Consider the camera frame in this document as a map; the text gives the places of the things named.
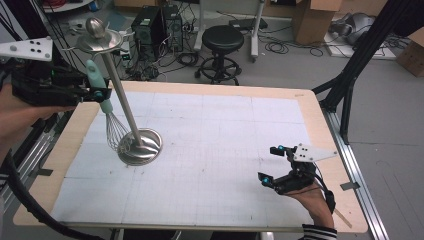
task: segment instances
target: stool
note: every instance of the stool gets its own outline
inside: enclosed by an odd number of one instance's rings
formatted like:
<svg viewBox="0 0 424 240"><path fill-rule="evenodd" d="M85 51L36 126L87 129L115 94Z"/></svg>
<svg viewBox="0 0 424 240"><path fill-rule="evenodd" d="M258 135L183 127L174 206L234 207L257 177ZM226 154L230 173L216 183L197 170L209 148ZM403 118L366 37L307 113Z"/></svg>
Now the stool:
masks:
<svg viewBox="0 0 424 240"><path fill-rule="evenodd" d="M241 73L241 68L232 59L225 57L243 46L244 36L232 26L213 26L205 30L202 36L203 44L212 50L213 57L206 59L194 73L194 77L200 78L202 73L211 84L220 83L233 79L239 86L236 76Z"/></svg>

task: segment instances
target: gray floor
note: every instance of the gray floor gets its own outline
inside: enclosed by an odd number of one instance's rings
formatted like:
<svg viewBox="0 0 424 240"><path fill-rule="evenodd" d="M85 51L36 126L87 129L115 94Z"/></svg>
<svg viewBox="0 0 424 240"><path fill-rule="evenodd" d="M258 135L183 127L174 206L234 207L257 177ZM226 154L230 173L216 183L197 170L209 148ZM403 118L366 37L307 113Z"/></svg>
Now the gray floor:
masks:
<svg viewBox="0 0 424 240"><path fill-rule="evenodd" d="M106 10L96 13L108 16ZM124 16L133 13L121 12ZM214 19L227 24L229 17ZM272 31L290 25L288 21L266 19ZM123 23L125 29L131 23ZM291 30L271 34L283 40L291 39ZM243 68L240 85L312 89L336 77L346 65L347 58L331 57L325 48L323 56L311 55L309 49L289 47L287 54L266 51L264 43L259 47L259 58L250 61L250 39L245 36L242 49L230 55ZM210 55L202 50L201 55ZM161 72L180 67L174 63ZM160 75L158 82L208 84L209 81L194 78L195 68L186 67ZM349 126L349 140L380 213L390 239L424 238L424 155L423 133L424 81L416 78L395 61L371 60L357 80ZM20 227L12 222L17 203L14 202L5 215L3 238L16 239L68 239L46 227ZM109 229L82 229L109 237ZM184 240L208 239L210 232L184 232ZM373 239L368 233L340 234L339 239ZM275 239L297 239L299 234L275 233Z"/></svg>

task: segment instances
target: electronic equipment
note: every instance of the electronic equipment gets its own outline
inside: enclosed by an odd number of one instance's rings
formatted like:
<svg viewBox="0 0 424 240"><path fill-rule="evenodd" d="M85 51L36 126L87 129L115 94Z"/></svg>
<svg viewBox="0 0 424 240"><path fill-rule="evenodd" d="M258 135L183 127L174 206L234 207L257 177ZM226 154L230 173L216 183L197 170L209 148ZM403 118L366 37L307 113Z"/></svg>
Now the electronic equipment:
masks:
<svg viewBox="0 0 424 240"><path fill-rule="evenodd" d="M167 46L169 49L181 52L183 51L183 21L178 13L177 5L167 5L162 7L162 14L165 23L165 33Z"/></svg>
<svg viewBox="0 0 424 240"><path fill-rule="evenodd" d="M347 13L343 18L332 21L328 32L338 34L345 38L347 43L355 46L359 39L363 39L361 36L368 32L373 23L374 18L365 13Z"/></svg>
<svg viewBox="0 0 424 240"><path fill-rule="evenodd" d="M160 7L143 6L131 24L131 28L139 57L156 61L159 57L159 45L165 40Z"/></svg>
<svg viewBox="0 0 424 240"><path fill-rule="evenodd" d="M124 68L130 68L132 64L131 64L130 43L128 41L125 41L122 43L120 55L122 59L122 66Z"/></svg>

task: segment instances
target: sleeve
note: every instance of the sleeve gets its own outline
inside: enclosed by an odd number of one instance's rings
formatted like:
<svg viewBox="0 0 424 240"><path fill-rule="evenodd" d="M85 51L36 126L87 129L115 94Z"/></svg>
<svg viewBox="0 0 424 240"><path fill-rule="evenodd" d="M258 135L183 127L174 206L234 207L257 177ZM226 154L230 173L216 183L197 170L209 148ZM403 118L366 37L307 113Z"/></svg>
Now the sleeve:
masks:
<svg viewBox="0 0 424 240"><path fill-rule="evenodd" d="M332 228L320 227L315 225L303 224L304 237L301 239L322 239L322 240L336 240L337 230Z"/></svg>

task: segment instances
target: metal whisk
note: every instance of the metal whisk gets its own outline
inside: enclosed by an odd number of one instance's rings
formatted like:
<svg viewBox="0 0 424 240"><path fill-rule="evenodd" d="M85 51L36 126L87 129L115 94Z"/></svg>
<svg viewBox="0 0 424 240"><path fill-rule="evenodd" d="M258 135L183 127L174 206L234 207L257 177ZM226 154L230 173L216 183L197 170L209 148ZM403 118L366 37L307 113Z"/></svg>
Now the metal whisk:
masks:
<svg viewBox="0 0 424 240"><path fill-rule="evenodd" d="M87 76L90 81L90 85L96 88L106 88L106 83L100 74L99 68L92 60L87 60L86 63ZM106 99L100 103L100 107L103 113L106 114L106 136L107 143L117 153L127 152L130 149L131 140L128 138L124 139L124 136L129 132L127 128L119 121L119 119L113 114L113 107L110 99Z"/></svg>

